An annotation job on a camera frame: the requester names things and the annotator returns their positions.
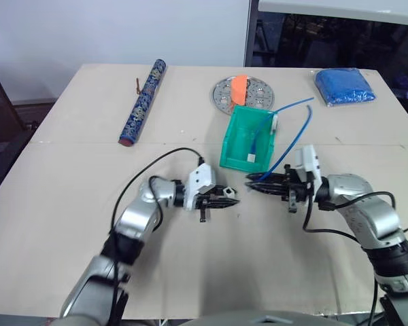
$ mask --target green plastic bin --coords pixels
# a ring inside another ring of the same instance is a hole
[[[264,125],[263,120],[272,111],[236,105],[226,130],[219,165],[249,173],[268,170],[273,153],[275,133],[271,134],[272,118]],[[256,141],[255,162],[248,162],[252,141],[259,126],[262,128]]]

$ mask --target blue cloth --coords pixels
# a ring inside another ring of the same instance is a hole
[[[316,74],[315,83],[329,107],[375,99],[370,85],[355,68],[321,70]]]

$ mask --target orange sponge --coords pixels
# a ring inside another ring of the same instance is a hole
[[[247,75],[239,75],[231,81],[231,100],[238,105],[245,105]]]

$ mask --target silver perforated plate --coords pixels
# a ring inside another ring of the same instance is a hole
[[[211,91],[211,101],[222,112],[229,115],[233,112],[233,104],[231,102],[231,81],[235,76],[225,78],[218,82]],[[272,88],[264,81],[248,76],[246,86],[246,102],[247,107],[255,107],[257,109],[270,110],[273,106],[273,91]]]

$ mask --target beige table surface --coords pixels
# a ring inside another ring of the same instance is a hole
[[[169,67],[138,144],[123,147],[117,140],[137,98],[135,78],[144,80],[149,70],[84,65],[3,182],[0,313],[57,316],[101,250],[122,187],[150,160],[184,145],[205,156],[241,203],[213,211],[209,223],[199,223],[199,212],[167,211],[132,268],[124,318],[191,318],[238,308],[368,310],[372,268],[357,244],[304,234],[303,207],[290,215],[278,197],[247,191],[244,173],[218,166],[229,116],[213,108],[209,93],[220,79],[247,73],[274,89],[275,109],[314,96],[313,118],[297,147],[314,144],[325,175],[356,173],[374,189],[393,192],[407,227],[408,116],[379,74],[362,72],[374,103],[330,108],[313,84],[314,69]],[[280,115],[273,161],[306,115],[305,106]],[[284,162],[293,159],[291,153]],[[178,153],[146,176],[185,180],[195,165],[191,153]],[[316,208],[311,225],[348,231],[338,213]]]

